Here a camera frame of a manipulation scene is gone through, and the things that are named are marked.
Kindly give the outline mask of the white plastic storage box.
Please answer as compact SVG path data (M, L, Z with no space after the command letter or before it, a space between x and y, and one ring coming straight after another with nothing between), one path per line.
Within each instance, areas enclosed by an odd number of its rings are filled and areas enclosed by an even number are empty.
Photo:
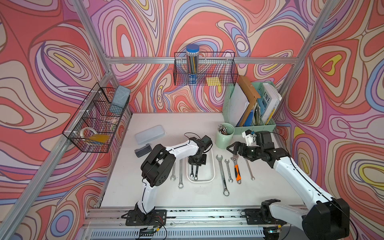
M186 174L187 179L193 184L207 184L211 183L216 177L216 169L215 169L215 157L213 151L210 150L207 153L206 164L201 165L198 169L198 178L195 180L195 176L191 176L192 167L191 164L188 163L187 159L187 168Z

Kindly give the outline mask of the chrome 18mm combination wrench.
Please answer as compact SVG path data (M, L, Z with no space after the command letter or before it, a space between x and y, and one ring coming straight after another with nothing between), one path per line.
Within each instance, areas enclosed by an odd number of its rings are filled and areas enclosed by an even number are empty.
M176 163L173 164L172 174L171 174L170 180L171 181L175 181L176 180Z

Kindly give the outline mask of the chrome Greenfield combination wrench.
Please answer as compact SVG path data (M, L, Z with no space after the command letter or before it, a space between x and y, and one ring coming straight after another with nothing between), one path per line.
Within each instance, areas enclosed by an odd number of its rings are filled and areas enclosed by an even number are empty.
M178 184L178 188L182 189L183 187L184 187L184 183L183 183L183 159L180 159L180 162L179 162L179 184Z

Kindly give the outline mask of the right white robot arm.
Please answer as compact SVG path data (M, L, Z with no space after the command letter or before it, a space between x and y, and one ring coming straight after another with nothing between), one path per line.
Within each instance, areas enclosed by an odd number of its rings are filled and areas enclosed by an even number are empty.
M245 142L234 142L227 150L254 162L262 160L279 173L300 196L306 210L278 199L262 202L260 217L265 223L278 220L301 229L310 240L339 240L350 234L350 206L317 185L299 168L283 148L276 148L268 131L242 133Z

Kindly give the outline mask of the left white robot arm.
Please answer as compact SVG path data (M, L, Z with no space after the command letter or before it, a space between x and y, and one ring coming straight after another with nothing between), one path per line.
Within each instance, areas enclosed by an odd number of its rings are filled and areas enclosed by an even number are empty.
M156 145L141 165L143 194L135 208L122 215L122 219L126 220L126 226L164 225L167 211L157 210L155 207L158 187L168 179L176 161L180 161L179 187L184 187L182 173L184 159L196 169L193 177L197 180L198 169L206 164L207 153L212 145L213 142L208 136L191 137L186 142L171 147Z

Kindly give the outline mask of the thin chrome wrench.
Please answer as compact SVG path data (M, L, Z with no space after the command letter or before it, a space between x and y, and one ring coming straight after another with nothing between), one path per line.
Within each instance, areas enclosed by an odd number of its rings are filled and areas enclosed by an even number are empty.
M252 172L252 169L251 169L249 160L245 159L245 162L246 162L247 168L248 168L248 170L249 170L250 178L251 178L252 181L254 181L254 180L255 180L255 177L254 177L254 175L253 175L253 172Z

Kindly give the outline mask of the orange handled adjustable wrench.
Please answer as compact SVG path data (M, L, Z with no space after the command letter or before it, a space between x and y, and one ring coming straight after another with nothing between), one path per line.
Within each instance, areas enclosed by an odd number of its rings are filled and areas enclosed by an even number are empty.
M242 179L241 179L240 169L238 165L238 157L239 157L238 155L233 155L231 157L231 160L234 162L236 182L240 185L242 183Z

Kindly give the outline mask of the small chrome wrench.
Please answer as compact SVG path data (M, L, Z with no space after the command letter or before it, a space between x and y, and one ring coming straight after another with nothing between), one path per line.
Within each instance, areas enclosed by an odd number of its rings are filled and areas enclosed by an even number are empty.
M227 168L227 172L228 172L228 181L230 183L232 183L234 180L233 180L232 175L231 175L230 161L228 159L225 159L225 164L226 164L226 168Z

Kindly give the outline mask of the long chrome combination wrench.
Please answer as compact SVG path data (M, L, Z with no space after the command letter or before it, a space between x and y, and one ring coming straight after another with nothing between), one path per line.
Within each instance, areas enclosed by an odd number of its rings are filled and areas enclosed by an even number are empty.
M219 169L220 169L220 175L221 175L221 179L222 179L222 184L223 184L223 195L225 197L228 197L230 195L230 192L227 188L227 184L226 184L226 179L225 179L225 174L224 174L224 168L223 168L223 164L222 164L222 161L223 161L223 156L218 156L216 155L216 159L219 163Z

